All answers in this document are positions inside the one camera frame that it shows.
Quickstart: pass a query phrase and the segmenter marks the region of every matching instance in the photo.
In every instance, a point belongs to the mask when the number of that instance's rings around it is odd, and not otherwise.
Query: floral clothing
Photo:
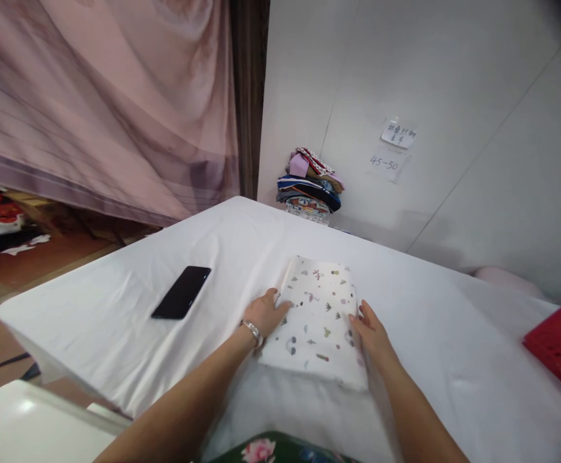
[[[337,452],[277,432],[254,436],[209,463],[359,463]]]

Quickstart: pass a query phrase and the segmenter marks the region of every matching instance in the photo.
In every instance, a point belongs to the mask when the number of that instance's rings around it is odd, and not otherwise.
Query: right hand
[[[272,334],[291,307],[290,301],[283,302],[278,308],[274,307],[274,295],[277,292],[276,288],[268,289],[263,296],[253,300],[244,311],[244,319],[256,326],[264,338]]]
[[[378,368],[382,368],[388,360],[397,359],[396,352],[389,342],[385,327],[378,320],[372,307],[362,299],[359,310],[363,315],[359,318],[349,315],[353,329],[362,338],[364,348],[368,351],[370,359]]]

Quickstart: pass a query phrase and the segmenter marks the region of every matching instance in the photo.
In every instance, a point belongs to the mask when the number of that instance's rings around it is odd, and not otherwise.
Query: pink curtain
[[[237,156],[226,2],[0,0],[0,185],[166,226]]]

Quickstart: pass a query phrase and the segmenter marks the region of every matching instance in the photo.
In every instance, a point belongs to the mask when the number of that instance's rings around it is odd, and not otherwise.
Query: phone
[[[152,318],[182,320],[190,310],[210,272],[211,269],[206,267],[186,267],[156,307]]]

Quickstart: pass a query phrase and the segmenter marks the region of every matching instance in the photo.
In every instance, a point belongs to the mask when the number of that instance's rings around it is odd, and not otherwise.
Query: handwritten note
[[[387,181],[397,184],[402,169],[410,160],[411,155],[406,151],[381,145],[370,158],[367,172],[381,175]]]
[[[398,119],[388,118],[381,140],[396,145],[400,148],[408,148],[415,141],[417,128],[413,123],[401,122]]]

